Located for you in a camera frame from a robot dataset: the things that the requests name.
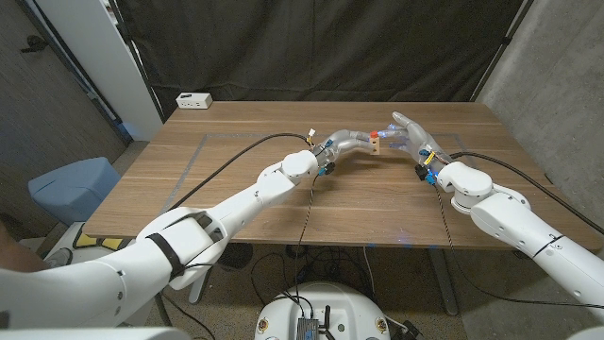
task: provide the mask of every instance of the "black tape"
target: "black tape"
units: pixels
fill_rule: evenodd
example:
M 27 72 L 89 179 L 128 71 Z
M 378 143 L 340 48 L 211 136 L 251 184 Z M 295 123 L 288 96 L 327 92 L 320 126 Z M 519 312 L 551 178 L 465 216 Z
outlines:
M 147 236 L 148 239 L 155 242 L 155 244 L 159 247 L 163 255 L 166 256 L 166 259 L 170 262 L 172 266 L 172 273 L 170 273 L 170 281 L 175 277 L 182 276 L 182 273 L 185 271 L 185 265 L 180 262 L 178 255 L 172 249 L 172 246 L 163 238 L 163 236 L 158 233 L 151 234 Z

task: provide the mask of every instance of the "black curtain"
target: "black curtain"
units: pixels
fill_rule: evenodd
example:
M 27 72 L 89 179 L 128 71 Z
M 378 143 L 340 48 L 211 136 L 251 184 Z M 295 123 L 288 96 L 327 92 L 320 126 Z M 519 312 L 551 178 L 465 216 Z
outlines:
M 121 0 L 166 116 L 214 100 L 467 101 L 522 0 Z

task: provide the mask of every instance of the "blue chair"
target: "blue chair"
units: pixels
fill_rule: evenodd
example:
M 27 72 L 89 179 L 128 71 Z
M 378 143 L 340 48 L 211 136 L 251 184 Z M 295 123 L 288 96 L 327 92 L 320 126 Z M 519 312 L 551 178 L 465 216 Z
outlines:
M 67 226 L 87 221 L 120 180 L 105 157 L 76 161 L 28 183 L 31 198 Z

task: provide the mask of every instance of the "white power strip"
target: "white power strip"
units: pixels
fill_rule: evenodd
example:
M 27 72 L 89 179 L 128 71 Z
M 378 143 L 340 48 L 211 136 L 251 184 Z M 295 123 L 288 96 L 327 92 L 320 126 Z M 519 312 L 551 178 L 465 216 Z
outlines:
M 207 109 L 211 104 L 209 93 L 181 93 L 176 99 L 181 109 Z

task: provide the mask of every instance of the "robotic arm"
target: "robotic arm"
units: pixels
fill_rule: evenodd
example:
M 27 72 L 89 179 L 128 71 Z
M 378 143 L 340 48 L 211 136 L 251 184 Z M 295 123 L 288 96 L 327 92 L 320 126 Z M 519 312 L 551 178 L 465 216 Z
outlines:
M 303 178 L 330 172 L 353 148 L 373 150 L 368 138 L 338 131 L 312 152 L 267 167 L 256 183 L 213 208 L 162 214 L 134 245 L 94 261 L 36 273 L 0 269 L 0 312 L 11 329 L 117 326 L 167 284 L 182 289 L 201 277 L 239 230 L 287 199 Z
M 393 118 L 401 126 L 390 125 L 380 136 L 401 139 L 390 147 L 409 152 L 425 169 L 428 182 L 454 193 L 451 205 L 458 212 L 469 214 L 482 231 L 525 253 L 581 303 L 604 305 L 604 261 L 539 218 L 524 196 L 494 184 L 477 169 L 453 162 L 417 123 L 398 112 Z M 590 311 L 604 321 L 604 310 Z

